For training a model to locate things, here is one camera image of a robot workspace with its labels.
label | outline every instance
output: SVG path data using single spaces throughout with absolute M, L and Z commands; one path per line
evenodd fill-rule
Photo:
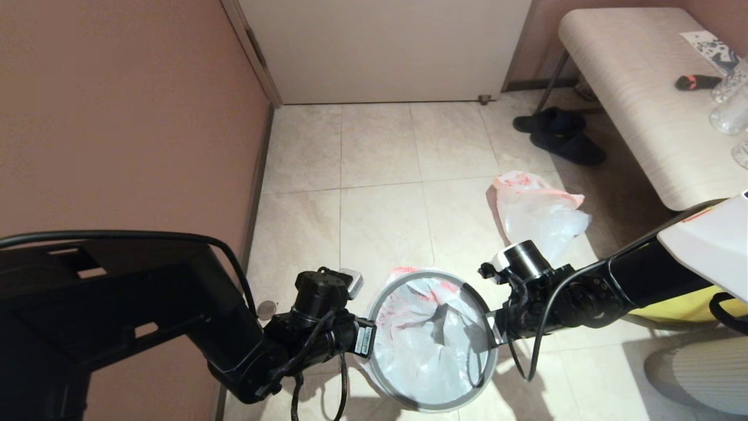
M 358 335 L 356 337 L 356 348 L 353 351 L 356 354 L 368 355 L 371 338 L 372 338 L 371 327 L 359 327 Z

plastic bag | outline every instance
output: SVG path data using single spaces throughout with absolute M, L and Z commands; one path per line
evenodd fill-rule
M 385 285 L 416 270 L 395 269 Z M 411 280 L 384 299 L 376 316 L 373 359 L 364 369 L 371 375 L 375 360 L 389 382 L 379 384 L 381 390 L 421 404 L 460 399 L 485 383 L 488 342 L 482 313 L 452 281 Z
M 532 240 L 553 267 L 559 267 L 571 240 L 582 234 L 591 216 L 577 210 L 584 195 L 554 189 L 539 175 L 512 171 L 496 177 L 497 209 L 506 238 Z

baseboard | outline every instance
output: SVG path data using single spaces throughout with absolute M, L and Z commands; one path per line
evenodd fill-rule
M 532 91 L 533 89 L 546 89 L 550 85 L 550 79 L 540 80 L 518 80 L 506 84 L 504 92 Z M 555 88 L 570 88 L 579 83 L 579 79 L 558 79 Z
M 257 223 L 257 210 L 260 208 L 260 194 L 263 190 L 263 178 L 265 177 L 265 164 L 268 158 L 268 147 L 270 146 L 270 131 L 273 127 L 273 116 L 275 107 L 273 104 L 268 105 L 267 118 L 265 119 L 265 129 L 263 131 L 263 142 L 260 146 L 260 153 L 257 155 L 257 164 L 254 166 L 251 187 L 251 203 L 249 211 L 249 220 L 247 224 L 247 234 L 245 243 L 242 247 L 242 260 L 239 263 L 244 273 L 247 273 L 249 266 L 249 252 L 252 250 L 252 238 L 254 237 L 254 225 Z M 223 384 L 218 384 L 211 411 L 212 421 L 224 421 L 224 412 L 226 410 L 226 394 L 228 390 Z
M 260 146 L 260 154 L 257 155 L 257 162 L 254 166 L 254 175 L 252 176 L 251 203 L 249 210 L 249 221 L 247 234 L 245 237 L 244 248 L 242 249 L 242 269 L 247 271 L 249 264 L 249 252 L 252 250 L 252 238 L 254 237 L 254 224 L 257 222 L 257 210 L 260 208 L 260 193 L 263 191 L 263 179 L 265 177 L 265 164 L 268 159 L 268 147 L 270 146 L 270 131 L 273 127 L 273 116 L 275 108 L 272 104 L 268 105 L 268 117 L 265 119 L 265 129 L 263 131 L 263 143 Z

door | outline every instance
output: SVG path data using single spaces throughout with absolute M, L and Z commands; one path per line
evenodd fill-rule
M 476 100 L 531 0 L 239 0 L 285 103 Z

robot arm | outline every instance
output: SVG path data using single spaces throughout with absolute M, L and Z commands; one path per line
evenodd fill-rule
M 607 326 L 632 309 L 713 284 L 748 301 L 746 215 L 748 192 L 704 203 L 581 270 L 553 269 L 532 241 L 507 247 L 479 269 L 512 287 L 503 308 L 488 315 L 497 345 L 508 344 L 514 354 L 512 340 L 536 338 L 529 381 L 542 337 L 554 330 Z
M 359 332 L 373 343 L 374 323 L 345 309 L 361 286 L 357 273 L 300 273 L 292 311 L 263 329 L 251 295 L 248 306 L 205 237 L 62 231 L 29 238 L 91 237 L 0 252 L 0 408 L 8 419 L 80 420 L 91 372 L 181 335 L 247 404 L 341 352 L 370 355 L 369 345 L 356 343 Z M 157 330 L 137 335 L 146 324 Z
M 480 269 L 512 287 L 491 314 L 496 345 L 513 353 L 513 339 L 535 336 L 531 380 L 541 339 L 554 330 L 603 327 L 709 281 L 748 300 L 748 193 L 705 210 L 715 204 L 684 212 L 581 270 L 552 268 L 531 241 L 504 249 Z M 7 249 L 51 240 L 66 242 Z M 209 244 L 227 254 L 245 297 Z M 694 252 L 699 244 L 709 247 Z M 705 255 L 711 261 L 703 262 Z M 247 404 L 277 393 L 282 377 L 335 355 L 370 356 L 376 326 L 345 309 L 361 286 L 359 274 L 320 268 L 300 273 L 295 286 L 291 312 L 263 329 L 236 257 L 216 239 L 144 231 L 0 239 L 0 413 L 80 420 L 91 372 L 184 334 L 210 372 Z M 136 334 L 145 324 L 157 330 Z

